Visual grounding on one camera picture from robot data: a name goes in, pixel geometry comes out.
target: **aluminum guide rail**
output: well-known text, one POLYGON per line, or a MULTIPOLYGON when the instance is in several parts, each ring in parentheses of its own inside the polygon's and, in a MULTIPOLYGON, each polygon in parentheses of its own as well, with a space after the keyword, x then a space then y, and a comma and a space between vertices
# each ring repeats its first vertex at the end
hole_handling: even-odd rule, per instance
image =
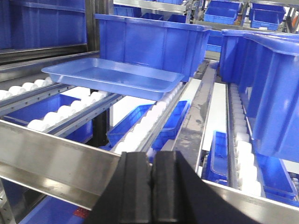
POLYGON ((0 120, 3 179, 91 209, 119 155, 0 120))
POLYGON ((0 101, 0 116, 19 110, 28 105, 34 104, 53 95, 74 88, 71 85, 55 83, 50 86, 45 86, 34 91, 28 91, 21 95, 17 95, 0 101))
POLYGON ((228 138, 228 185, 238 189, 235 149, 234 149, 234 129, 233 129, 233 107, 230 95, 230 84, 226 85, 226 102, 227 102, 227 138, 228 138))
POLYGON ((195 172, 198 170, 217 64, 216 61, 210 61, 203 74, 199 88, 173 146, 173 150, 179 150, 195 172))
POLYGON ((172 99, 170 104, 166 107, 165 111, 162 113, 159 120, 154 124, 154 126, 150 130, 148 136, 141 142, 141 144, 139 145, 139 147, 136 150, 137 152, 147 152, 148 151, 148 149, 150 148, 152 143, 156 140, 157 136, 160 134, 160 131, 166 124, 168 118, 171 116, 172 111, 177 106, 181 95, 183 94, 183 92, 185 91, 185 89, 187 88, 188 85, 189 85, 189 83, 186 83, 179 89, 179 91, 174 96, 174 98, 172 99))
POLYGON ((86 124, 86 122, 90 121, 91 119, 101 114, 103 111, 107 110, 122 98, 124 98, 123 95, 109 94, 102 100, 59 122, 53 127, 45 130, 44 132, 64 138, 77 130, 82 125, 86 124))
POLYGON ((86 44, 39 49, 2 50, 0 53, 0 65, 40 58, 77 54, 86 52, 86 50, 86 44))
POLYGON ((116 5, 133 6, 147 9, 154 9, 160 11, 167 11, 173 13, 184 13, 188 10, 189 0, 183 2, 182 5, 168 4, 155 1, 144 1, 144 0, 114 0, 116 5))

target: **blue plastic bin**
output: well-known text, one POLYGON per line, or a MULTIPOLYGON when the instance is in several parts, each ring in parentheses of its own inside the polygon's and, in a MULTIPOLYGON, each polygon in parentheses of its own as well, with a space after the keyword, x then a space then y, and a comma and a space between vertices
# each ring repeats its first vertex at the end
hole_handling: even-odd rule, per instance
POLYGON ((53 6, 65 6, 65 7, 79 8, 82 10, 85 9, 84 0, 14 0, 14 1, 40 3, 40 4, 53 5, 53 6))
POLYGON ((221 31, 211 30, 206 50, 221 52, 222 39, 221 31))
POLYGON ((11 0, 12 48, 30 49, 86 43, 81 8, 11 0))
POLYGON ((83 218, 73 215, 78 206, 47 196, 19 224, 81 224, 83 218))
POLYGON ((261 31, 222 30, 223 40, 220 54, 220 76, 224 82, 239 84, 247 47, 245 34, 273 35, 285 38, 299 38, 297 34, 282 34, 261 31))
POLYGON ((204 59, 211 27, 96 14, 100 57, 193 77, 204 59))
MULTIPOLYGON (((107 137, 112 147, 117 144, 125 133, 146 113, 150 107, 151 105, 141 105, 136 107, 115 127, 107 132, 107 137)), ((188 109, 188 101, 179 101, 158 135, 156 141, 153 143, 153 149, 160 150, 169 139, 175 139, 188 109)))
POLYGON ((185 15, 172 14, 167 21, 168 22, 186 23, 186 16, 185 15))
MULTIPOLYGON (((28 123, 34 119, 42 119, 48 112, 57 111, 63 105, 70 105, 74 97, 65 96, 62 94, 44 99, 35 104, 29 105, 15 112, 9 113, 4 116, 4 120, 12 122, 17 125, 27 126, 28 123)), ((76 131, 66 137, 78 142, 87 142, 93 136, 92 121, 87 122, 85 125, 78 128, 76 131)))
POLYGON ((252 133, 257 151, 298 162, 299 40, 257 34, 247 34, 245 37, 257 43, 255 50, 248 51, 245 58, 256 55, 267 55, 269 58, 261 61, 260 66, 265 65, 267 69, 261 79, 260 74, 255 75, 250 96, 250 101, 255 101, 258 108, 252 133), (256 92, 260 100, 252 98, 256 92))
POLYGON ((253 12, 256 10, 257 11, 262 10, 264 15, 267 15, 268 11, 276 12, 276 14, 278 15, 279 23, 282 22, 282 20, 284 19, 284 15, 285 15, 285 8, 283 6, 272 6, 272 5, 263 5, 263 4, 252 3, 252 7, 249 12, 250 20, 253 20, 253 12))
POLYGON ((266 27, 268 30, 277 30, 280 24, 278 14, 276 12, 264 10, 255 10, 251 21, 252 28, 266 27))
POLYGON ((160 14, 154 14, 154 13, 146 13, 141 16, 143 19, 149 19, 149 20, 163 20, 164 15, 160 14))
POLYGON ((141 8, 114 5, 114 15, 140 17, 141 16, 141 8))
POLYGON ((236 1, 217 1, 217 0, 212 0, 210 1, 210 4, 208 7, 217 7, 217 8, 230 8, 234 9, 239 12, 240 9, 240 3, 236 1))
POLYGON ((156 0, 156 2, 168 3, 168 4, 175 4, 181 5, 183 0, 156 0))
POLYGON ((226 133, 215 131, 210 153, 207 157, 205 178, 224 185, 228 176, 228 149, 226 133))
POLYGON ((11 48, 9 0, 0 1, 0 49, 11 48))
POLYGON ((234 24, 237 15, 238 12, 234 9, 208 7, 204 15, 204 21, 223 24, 234 24))
POLYGON ((256 155, 256 158, 263 174, 263 189, 267 198, 292 200, 298 193, 282 160, 262 155, 256 155))

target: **metal shelf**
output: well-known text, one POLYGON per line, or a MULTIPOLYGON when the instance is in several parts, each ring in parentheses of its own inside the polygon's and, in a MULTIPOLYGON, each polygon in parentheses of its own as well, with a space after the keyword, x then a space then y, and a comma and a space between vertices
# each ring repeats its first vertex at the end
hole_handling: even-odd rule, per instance
POLYGON ((133 6, 139 8, 147 8, 153 10, 160 10, 173 13, 184 13, 188 10, 189 1, 183 1, 182 5, 168 4, 155 1, 145 1, 145 0, 114 0, 114 4, 123 6, 133 6))

